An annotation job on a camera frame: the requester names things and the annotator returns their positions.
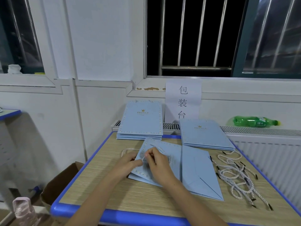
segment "pile of rope handles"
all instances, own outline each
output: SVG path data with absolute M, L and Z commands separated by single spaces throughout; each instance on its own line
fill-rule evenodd
M 234 160 L 241 159 L 242 158 L 242 154 L 239 151 L 236 151 L 236 150 L 234 150 L 234 151 L 232 151 L 230 153 L 225 153 L 225 152 L 223 152 L 223 153 L 224 153 L 224 155 L 218 155 L 217 158 L 220 161 L 222 161 L 223 163 L 226 163 L 228 165 L 219 165 L 219 164 L 217 164 L 211 158 L 211 156 L 210 156 L 210 159 L 216 165 L 216 167 L 218 169 L 218 173 L 216 173 L 216 175 L 220 179 L 224 180 L 229 186 L 231 186 L 231 194 L 235 198 L 237 198 L 237 199 L 243 199 L 243 196 L 245 196 L 246 199 L 250 202 L 250 204 L 253 207 L 257 208 L 256 205 L 254 205 L 254 202 L 253 202 L 253 201 L 256 200 L 255 199 L 255 194 L 256 194 L 273 211 L 272 206 L 255 189 L 254 183 L 251 180 L 250 175 L 248 174 L 247 171 L 249 171 L 251 174 L 253 174 L 257 180 L 258 180 L 258 176 L 253 171 L 251 171 L 249 168 L 247 168 L 246 165 L 243 164 L 241 161 L 240 161 L 241 166 L 239 166 L 237 163 L 234 162 Z M 230 158 L 230 157 L 227 156 L 227 155 L 231 155 L 233 153 L 239 154 L 239 157 L 233 159 L 233 158 Z M 231 174 L 233 176 L 232 177 L 228 177 L 225 174 Z M 237 179 L 237 178 L 242 179 L 243 182 L 241 182 L 241 183 L 235 183 L 234 179 Z M 249 188 L 249 190 L 243 190 L 242 188 L 239 187 L 241 185 L 246 185 Z

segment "bottle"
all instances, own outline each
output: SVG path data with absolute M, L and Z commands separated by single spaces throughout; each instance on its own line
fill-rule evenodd
M 270 126 L 281 125 L 280 121 L 271 120 L 266 117 L 242 117 L 235 116 L 233 123 L 238 127 L 255 127 L 255 128 L 269 128 Z
M 37 226 L 41 220 L 28 197 L 17 197 L 13 200 L 13 211 L 20 226 Z

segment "hand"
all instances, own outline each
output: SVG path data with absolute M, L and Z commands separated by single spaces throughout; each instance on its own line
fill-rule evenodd
M 167 184 L 177 180 L 168 163 L 167 156 L 161 154 L 155 147 L 145 152 L 145 158 L 150 166 L 150 170 L 155 180 L 165 187 Z
M 113 169 L 110 171 L 110 176 L 118 178 L 119 180 L 124 179 L 135 167 L 142 166 L 142 160 L 135 160 L 137 152 L 130 152 L 120 158 Z

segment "chinese character 装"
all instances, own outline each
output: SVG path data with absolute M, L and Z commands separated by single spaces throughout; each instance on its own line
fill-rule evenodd
M 185 100 L 185 99 L 179 99 L 179 103 L 178 103 L 178 104 L 179 104 L 178 106 L 180 106 L 180 107 L 182 107 L 182 106 L 187 107 L 187 106 L 186 106 L 187 100 Z
M 185 113 L 183 113 L 183 112 L 181 111 L 181 112 L 179 112 L 179 114 L 178 114 L 178 115 L 179 115 L 179 119 L 180 119 L 180 118 L 184 118 L 184 116 L 185 116 L 186 114 L 185 114 Z
M 187 87 L 181 86 L 181 88 L 179 90 L 181 91 L 181 94 L 188 94 Z

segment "white rope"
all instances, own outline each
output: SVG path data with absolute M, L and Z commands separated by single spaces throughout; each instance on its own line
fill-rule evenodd
M 234 160 L 239 160 L 242 158 L 242 154 L 236 150 L 230 152 L 230 153 L 225 153 L 223 152 L 225 155 L 218 155 L 217 158 L 219 160 L 221 160 L 223 163 L 228 164 L 228 165 L 220 165 L 217 164 L 211 157 L 211 160 L 213 163 L 215 163 L 217 169 L 219 170 L 218 173 L 216 173 L 216 175 L 224 180 L 229 186 L 231 186 L 231 194 L 237 198 L 237 199 L 243 199 L 243 196 L 246 197 L 246 199 L 250 202 L 250 204 L 252 206 L 254 206 L 256 208 L 256 206 L 254 205 L 255 199 L 255 194 L 267 205 L 269 206 L 269 208 L 273 211 L 273 208 L 271 207 L 271 205 L 260 195 L 260 193 L 255 189 L 254 187 L 254 183 L 251 180 L 249 174 L 247 173 L 247 171 L 249 171 L 251 174 L 253 174 L 256 179 L 258 179 L 257 175 L 251 171 L 249 168 L 247 168 L 245 166 L 245 164 L 243 164 L 242 162 L 240 162 L 240 166 L 234 162 Z M 227 155 L 231 155 L 233 153 L 237 153 L 239 154 L 238 158 L 230 158 Z M 232 177 L 228 177 L 225 174 L 230 174 L 233 175 Z M 241 183 L 236 183 L 233 180 L 234 179 L 242 179 L 243 182 Z M 246 185 L 248 187 L 249 190 L 243 190 L 242 188 L 240 188 L 240 186 L 242 185 Z
M 169 165 L 171 164 L 171 156 L 167 155 L 167 153 L 166 153 L 162 148 L 158 147 L 157 145 L 155 145 L 155 144 L 150 144 L 150 145 L 153 146 L 153 147 L 155 147 L 155 148 L 157 148 L 158 151 L 159 151 L 161 154 L 167 156 L 167 158 L 168 158 L 168 163 L 169 163 Z M 139 151 L 140 149 L 136 149 L 136 148 L 126 148 L 126 149 L 124 149 L 124 150 L 122 151 L 121 157 L 124 155 L 124 153 L 125 153 L 127 150 L 136 150 L 136 151 Z

